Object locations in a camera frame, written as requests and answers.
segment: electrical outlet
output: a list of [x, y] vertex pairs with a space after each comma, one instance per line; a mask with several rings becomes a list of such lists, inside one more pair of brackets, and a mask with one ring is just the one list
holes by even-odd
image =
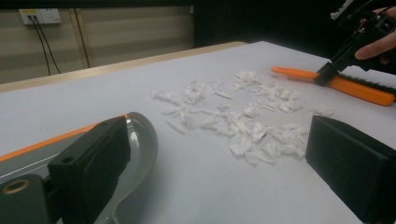
[[57, 8], [39, 9], [44, 24], [61, 23], [61, 16]]
[[33, 25], [29, 17], [36, 17], [39, 24], [61, 23], [57, 8], [25, 8], [20, 9], [20, 14], [25, 25]]
[[29, 19], [32, 18], [34, 21], [34, 17], [37, 18], [38, 23], [43, 24], [43, 19], [41, 18], [41, 13], [38, 9], [35, 8], [25, 8], [20, 9], [20, 14], [23, 20], [23, 24], [25, 25], [33, 25], [32, 21]]

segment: orange stripe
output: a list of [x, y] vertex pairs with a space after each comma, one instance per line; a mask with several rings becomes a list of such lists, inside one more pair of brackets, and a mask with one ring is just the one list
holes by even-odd
[[10, 159], [12, 157], [16, 157], [16, 156], [19, 156], [19, 155], [21, 155], [23, 153], [36, 150], [36, 149], [38, 149], [40, 147], [47, 146], [47, 145], [52, 144], [54, 142], [58, 142], [58, 141], [64, 140], [65, 138], [74, 136], [74, 135], [79, 134], [79, 133], [85, 133], [85, 132], [89, 131], [90, 129], [92, 129], [95, 125], [96, 124], [92, 124], [92, 125], [89, 125], [89, 126], [74, 130], [74, 131], [72, 131], [70, 133], [64, 133], [64, 134], [58, 135], [56, 137], [47, 139], [45, 141], [36, 143], [36, 144], [31, 145], [29, 147], [23, 147], [23, 148], [21, 148], [19, 150], [16, 150], [16, 151], [10, 152], [10, 153], [8, 153], [6, 155], [0, 156], [0, 161], [8, 160], [8, 159]]

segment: screw hole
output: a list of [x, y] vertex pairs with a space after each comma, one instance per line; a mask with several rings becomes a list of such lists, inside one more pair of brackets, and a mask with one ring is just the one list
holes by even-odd
[[7, 184], [2, 191], [5, 194], [13, 194], [23, 189], [26, 189], [29, 185], [30, 185], [30, 180], [28, 179], [16, 180], [12, 183]]

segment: finger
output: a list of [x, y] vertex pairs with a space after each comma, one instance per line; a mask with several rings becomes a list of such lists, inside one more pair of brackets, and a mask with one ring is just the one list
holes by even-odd
[[[379, 8], [379, 9], [374, 10], [374, 12], [375, 12], [375, 13], [379, 13], [379, 12], [381, 12], [381, 11], [384, 10], [384, 9], [386, 9], [386, 8], [385, 8], [385, 7], [382, 7], [382, 8]], [[396, 17], [396, 7], [391, 7], [391, 8], [389, 8], [388, 10], [386, 10], [386, 11], [384, 12], [384, 14], [387, 15], [387, 16], [389, 16], [389, 17], [395, 18], [395, 17]]]
[[383, 38], [358, 49], [355, 53], [355, 58], [358, 60], [373, 58], [394, 48], [396, 48], [396, 32], [386, 35]]

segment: black bristles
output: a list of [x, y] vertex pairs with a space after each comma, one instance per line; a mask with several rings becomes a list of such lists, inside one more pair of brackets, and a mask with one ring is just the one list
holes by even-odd
[[388, 92], [388, 93], [396, 96], [396, 87], [385, 86], [385, 85], [379, 84], [377, 82], [367, 81], [360, 77], [351, 77], [351, 76], [348, 76], [345, 74], [340, 74], [339, 77], [344, 78], [349, 81], [359, 83], [359, 84], [367, 86], [367, 87], [371, 87], [371, 88], [379, 90], [379, 91]]

